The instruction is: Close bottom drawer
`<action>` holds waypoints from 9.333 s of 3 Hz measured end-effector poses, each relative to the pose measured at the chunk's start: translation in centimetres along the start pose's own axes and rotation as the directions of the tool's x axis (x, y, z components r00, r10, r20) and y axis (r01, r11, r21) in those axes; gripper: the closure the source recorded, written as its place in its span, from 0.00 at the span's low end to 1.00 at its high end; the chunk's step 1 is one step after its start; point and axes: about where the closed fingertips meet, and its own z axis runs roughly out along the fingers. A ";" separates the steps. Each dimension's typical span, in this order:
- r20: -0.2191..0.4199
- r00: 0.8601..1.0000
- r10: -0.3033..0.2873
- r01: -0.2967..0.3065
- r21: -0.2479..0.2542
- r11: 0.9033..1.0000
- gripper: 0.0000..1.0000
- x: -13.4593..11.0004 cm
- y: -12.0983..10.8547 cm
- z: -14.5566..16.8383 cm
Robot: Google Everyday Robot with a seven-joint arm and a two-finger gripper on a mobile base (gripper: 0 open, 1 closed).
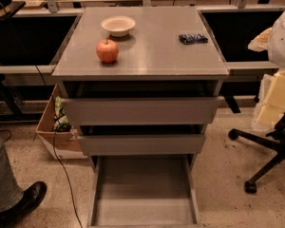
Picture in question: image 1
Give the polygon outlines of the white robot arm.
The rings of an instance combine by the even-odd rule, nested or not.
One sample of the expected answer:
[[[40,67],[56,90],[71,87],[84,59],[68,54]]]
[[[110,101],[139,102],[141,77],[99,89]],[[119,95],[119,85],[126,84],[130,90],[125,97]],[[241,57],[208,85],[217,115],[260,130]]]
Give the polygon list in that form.
[[[249,43],[248,49],[256,52],[266,50],[270,62],[285,67],[285,10],[270,28]]]

